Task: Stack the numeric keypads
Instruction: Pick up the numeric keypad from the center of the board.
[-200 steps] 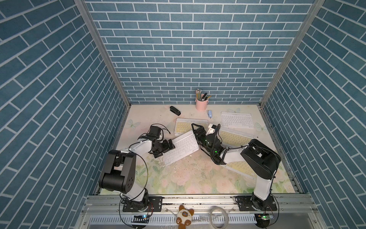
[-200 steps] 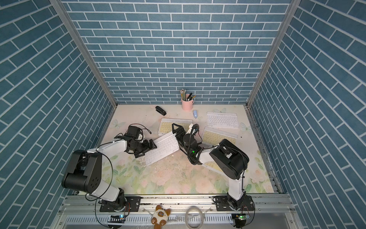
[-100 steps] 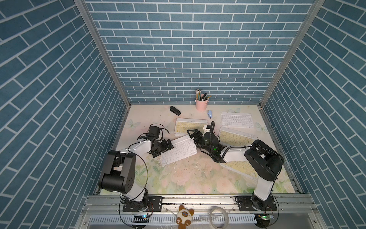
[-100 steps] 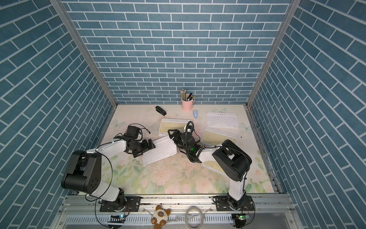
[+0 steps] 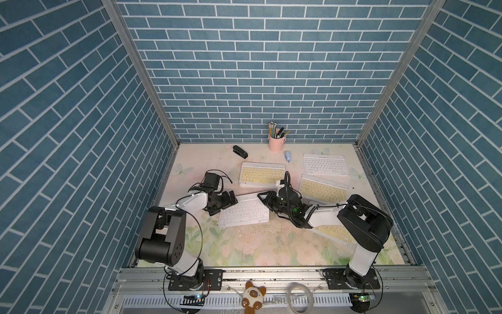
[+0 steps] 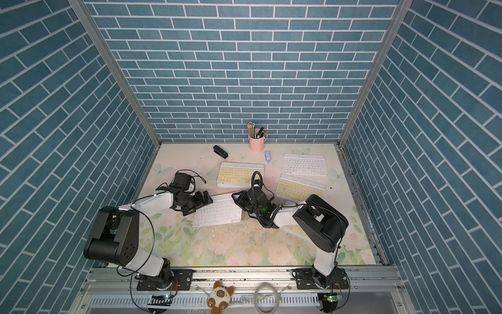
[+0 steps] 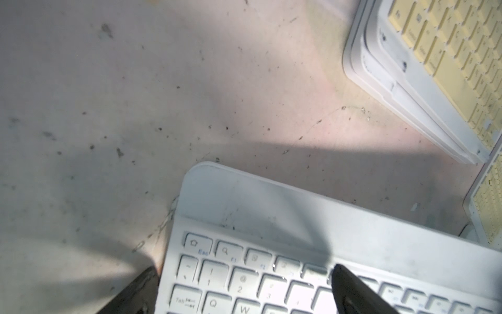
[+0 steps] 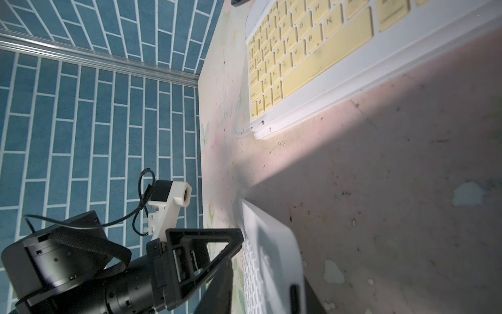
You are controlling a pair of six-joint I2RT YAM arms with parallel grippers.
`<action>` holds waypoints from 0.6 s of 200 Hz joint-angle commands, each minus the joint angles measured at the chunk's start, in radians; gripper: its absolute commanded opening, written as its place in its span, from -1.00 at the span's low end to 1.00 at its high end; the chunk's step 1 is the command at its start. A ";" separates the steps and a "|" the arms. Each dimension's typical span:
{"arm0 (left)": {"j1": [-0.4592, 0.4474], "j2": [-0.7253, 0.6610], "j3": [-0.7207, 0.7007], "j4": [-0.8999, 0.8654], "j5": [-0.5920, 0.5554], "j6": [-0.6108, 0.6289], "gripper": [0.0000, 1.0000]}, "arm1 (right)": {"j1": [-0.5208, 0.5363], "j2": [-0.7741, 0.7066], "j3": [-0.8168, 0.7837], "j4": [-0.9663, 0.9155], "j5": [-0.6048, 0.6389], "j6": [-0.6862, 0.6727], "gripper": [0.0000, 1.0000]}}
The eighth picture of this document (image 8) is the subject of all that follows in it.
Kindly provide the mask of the white keyboard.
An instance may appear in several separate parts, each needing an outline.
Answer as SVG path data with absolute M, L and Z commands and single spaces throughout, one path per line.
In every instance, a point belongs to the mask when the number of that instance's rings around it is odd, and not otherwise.
M 306 313 L 303 264 L 293 231 L 249 201 L 241 200 L 240 207 L 247 313 Z

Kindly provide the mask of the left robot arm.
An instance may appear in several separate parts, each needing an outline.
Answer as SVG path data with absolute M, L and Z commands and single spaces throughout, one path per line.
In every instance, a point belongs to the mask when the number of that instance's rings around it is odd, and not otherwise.
M 230 313 L 232 258 L 243 234 L 230 229 L 167 229 L 146 255 L 108 240 L 94 212 L 73 218 L 90 230 L 51 226 L 1 255 L 18 297 L 15 313 L 156 313 L 174 310 L 206 287 L 197 313 Z

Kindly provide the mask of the yellow keyboard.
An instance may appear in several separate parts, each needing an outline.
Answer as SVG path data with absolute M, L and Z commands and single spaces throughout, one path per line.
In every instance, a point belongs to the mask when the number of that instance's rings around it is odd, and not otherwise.
M 256 1 L 248 127 L 269 139 L 500 28 L 500 1 Z

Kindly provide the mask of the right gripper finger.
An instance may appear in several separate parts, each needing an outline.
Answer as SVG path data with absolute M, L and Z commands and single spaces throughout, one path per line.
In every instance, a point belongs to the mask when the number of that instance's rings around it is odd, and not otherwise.
M 231 313 L 233 294 L 233 268 L 231 259 L 226 259 L 219 266 L 209 288 L 206 290 L 195 314 L 205 313 Z

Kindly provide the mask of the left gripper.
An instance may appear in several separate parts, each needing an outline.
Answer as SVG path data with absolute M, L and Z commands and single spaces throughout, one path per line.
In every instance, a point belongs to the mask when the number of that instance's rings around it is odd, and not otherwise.
M 173 310 L 188 301 L 244 241 L 238 228 L 172 228 L 166 236 L 166 242 L 155 239 L 146 246 L 155 310 Z

